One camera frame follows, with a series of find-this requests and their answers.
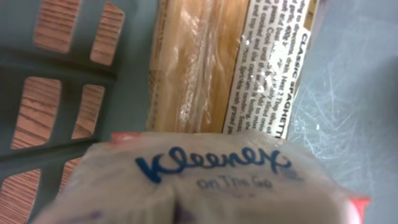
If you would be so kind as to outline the spaghetti pack orange ends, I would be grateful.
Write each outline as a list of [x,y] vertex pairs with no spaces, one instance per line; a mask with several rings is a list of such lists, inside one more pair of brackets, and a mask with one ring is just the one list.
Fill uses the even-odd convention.
[[160,1],[147,130],[286,138],[318,5]]

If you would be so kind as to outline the orange Kleenex tissue pack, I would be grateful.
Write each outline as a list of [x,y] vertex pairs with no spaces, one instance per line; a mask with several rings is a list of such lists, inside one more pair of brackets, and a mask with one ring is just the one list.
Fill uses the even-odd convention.
[[36,223],[362,223],[370,200],[306,148],[238,134],[118,133],[88,148]]

